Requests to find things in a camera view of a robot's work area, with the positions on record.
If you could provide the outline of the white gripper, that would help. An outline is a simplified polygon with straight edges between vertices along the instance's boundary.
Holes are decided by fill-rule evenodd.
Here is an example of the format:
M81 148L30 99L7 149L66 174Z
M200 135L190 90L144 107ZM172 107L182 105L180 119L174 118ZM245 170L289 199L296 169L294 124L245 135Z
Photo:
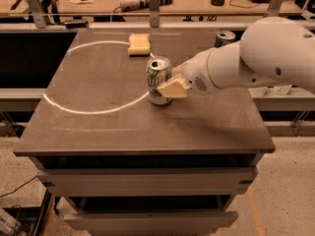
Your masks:
M181 65L173 67L171 70L172 78L161 83L157 87L157 91L163 97L170 98L187 97L190 89L198 94L218 92L219 89L212 82L209 72L211 52L212 50L209 49L198 53L184 63L183 69Z

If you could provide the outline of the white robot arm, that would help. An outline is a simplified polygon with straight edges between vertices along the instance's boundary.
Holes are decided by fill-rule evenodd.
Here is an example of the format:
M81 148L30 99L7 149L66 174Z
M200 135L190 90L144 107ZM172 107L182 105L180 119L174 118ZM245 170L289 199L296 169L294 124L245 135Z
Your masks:
M240 40L177 66L157 90L164 97L181 98L190 91L210 94L281 84L315 92L315 35L295 21L268 17L250 25Z

